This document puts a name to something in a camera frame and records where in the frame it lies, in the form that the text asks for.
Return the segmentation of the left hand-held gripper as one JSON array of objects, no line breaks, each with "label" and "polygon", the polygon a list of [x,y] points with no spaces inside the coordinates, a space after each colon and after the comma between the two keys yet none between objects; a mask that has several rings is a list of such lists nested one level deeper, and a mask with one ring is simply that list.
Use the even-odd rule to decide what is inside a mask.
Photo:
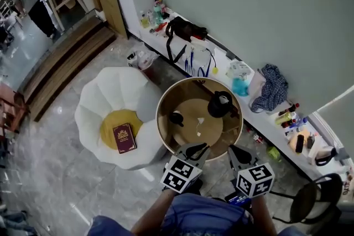
[{"label": "left hand-held gripper", "polygon": [[209,154],[210,147],[206,143],[182,145],[165,165],[160,183],[176,193],[183,193],[199,178]]}]

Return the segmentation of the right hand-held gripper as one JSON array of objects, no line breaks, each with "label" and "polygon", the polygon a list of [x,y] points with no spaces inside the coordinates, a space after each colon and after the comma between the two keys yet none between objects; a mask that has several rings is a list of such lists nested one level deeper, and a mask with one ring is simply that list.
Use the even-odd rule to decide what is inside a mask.
[{"label": "right hand-held gripper", "polygon": [[274,184],[275,174],[268,162],[245,146],[230,145],[228,158],[234,179],[232,184],[248,198],[265,195]]}]

